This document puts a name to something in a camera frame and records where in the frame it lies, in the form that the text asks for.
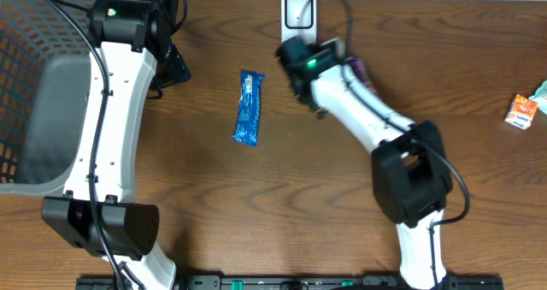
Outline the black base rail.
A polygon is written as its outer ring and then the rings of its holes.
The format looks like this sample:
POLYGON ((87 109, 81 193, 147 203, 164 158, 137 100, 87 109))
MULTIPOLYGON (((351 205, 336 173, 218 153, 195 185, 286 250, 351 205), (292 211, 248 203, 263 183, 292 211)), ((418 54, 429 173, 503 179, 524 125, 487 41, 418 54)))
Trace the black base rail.
MULTIPOLYGON (((227 277, 218 275, 190 275, 174 282, 176 290, 370 290, 408 289, 396 275, 368 275, 363 277, 227 277)), ((443 290, 503 290, 503 279, 484 276, 446 276, 436 286, 443 290)))

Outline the small orange snack packet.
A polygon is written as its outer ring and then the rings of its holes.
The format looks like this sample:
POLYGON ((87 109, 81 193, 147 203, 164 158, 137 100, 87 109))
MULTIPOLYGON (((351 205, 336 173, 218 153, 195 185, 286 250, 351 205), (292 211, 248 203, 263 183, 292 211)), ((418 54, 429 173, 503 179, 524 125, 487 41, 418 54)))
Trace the small orange snack packet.
POLYGON ((537 109, 537 102, 516 94, 504 121, 514 127, 526 130, 532 125, 537 109))

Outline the mint green snack packet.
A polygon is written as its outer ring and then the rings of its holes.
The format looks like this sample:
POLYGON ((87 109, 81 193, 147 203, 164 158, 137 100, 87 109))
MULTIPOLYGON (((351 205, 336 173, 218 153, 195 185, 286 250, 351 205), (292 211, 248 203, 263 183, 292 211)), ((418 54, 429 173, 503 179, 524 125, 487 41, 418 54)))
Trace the mint green snack packet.
POLYGON ((529 99, 535 102, 538 109, 547 114, 547 80, 544 80, 540 87, 529 97, 529 99))

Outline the red purple snack packet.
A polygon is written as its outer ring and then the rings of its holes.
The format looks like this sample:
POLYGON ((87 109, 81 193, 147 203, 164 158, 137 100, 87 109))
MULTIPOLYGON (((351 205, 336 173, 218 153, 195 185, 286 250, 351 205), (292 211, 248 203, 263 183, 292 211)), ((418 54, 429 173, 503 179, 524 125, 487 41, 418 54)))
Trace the red purple snack packet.
POLYGON ((368 71, 366 69, 364 61, 359 57, 351 57, 348 61, 354 75, 356 78, 374 95, 378 95, 378 92, 374 88, 373 82, 371 81, 368 71))

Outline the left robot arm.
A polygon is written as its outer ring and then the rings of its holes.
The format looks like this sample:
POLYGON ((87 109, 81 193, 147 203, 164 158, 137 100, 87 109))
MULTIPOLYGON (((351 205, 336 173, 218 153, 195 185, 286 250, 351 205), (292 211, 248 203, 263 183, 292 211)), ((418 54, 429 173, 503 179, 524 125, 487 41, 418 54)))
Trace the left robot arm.
POLYGON ((172 289, 177 267, 159 244, 159 210, 136 200, 135 157, 144 102, 191 74, 172 42, 186 0, 96 0, 87 15, 88 102, 74 164, 43 220, 71 246, 105 259, 110 279, 80 288, 172 289))

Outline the white barcode scanner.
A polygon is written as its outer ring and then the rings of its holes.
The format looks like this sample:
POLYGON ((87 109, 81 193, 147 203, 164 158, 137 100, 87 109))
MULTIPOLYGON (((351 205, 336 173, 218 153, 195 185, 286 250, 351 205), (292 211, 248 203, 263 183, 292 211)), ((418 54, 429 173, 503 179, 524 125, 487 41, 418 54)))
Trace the white barcode scanner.
POLYGON ((295 36, 305 44, 316 42, 316 0, 281 0, 281 42, 295 36))

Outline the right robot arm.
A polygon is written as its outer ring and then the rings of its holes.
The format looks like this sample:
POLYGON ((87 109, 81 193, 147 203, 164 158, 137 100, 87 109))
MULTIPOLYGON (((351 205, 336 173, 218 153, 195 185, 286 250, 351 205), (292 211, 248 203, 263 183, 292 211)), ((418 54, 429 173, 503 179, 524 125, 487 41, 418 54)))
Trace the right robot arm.
POLYGON ((452 189, 444 144, 435 125, 417 124, 387 106, 364 68, 339 54, 337 39, 306 44, 294 36, 276 51, 295 97, 337 118, 371 157, 373 195, 396 225, 408 287, 432 289, 447 275, 436 222, 452 189))

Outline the grey plastic mesh basket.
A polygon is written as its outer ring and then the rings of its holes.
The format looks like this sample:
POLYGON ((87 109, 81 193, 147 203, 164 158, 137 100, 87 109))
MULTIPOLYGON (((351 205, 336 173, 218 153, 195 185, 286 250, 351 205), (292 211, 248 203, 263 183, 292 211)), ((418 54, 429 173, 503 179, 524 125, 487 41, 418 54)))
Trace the grey plastic mesh basket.
POLYGON ((1 192, 87 198, 84 138, 95 0, 1 0, 1 192))

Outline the blue snack bar wrapper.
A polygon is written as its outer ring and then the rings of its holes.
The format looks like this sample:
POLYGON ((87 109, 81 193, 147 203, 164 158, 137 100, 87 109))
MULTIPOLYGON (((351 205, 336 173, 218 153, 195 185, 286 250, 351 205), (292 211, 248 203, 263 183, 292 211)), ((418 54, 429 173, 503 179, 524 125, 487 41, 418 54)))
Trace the blue snack bar wrapper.
POLYGON ((240 78, 238 119, 232 139, 242 144, 256 146, 260 127, 261 89, 265 74, 242 70, 240 78))

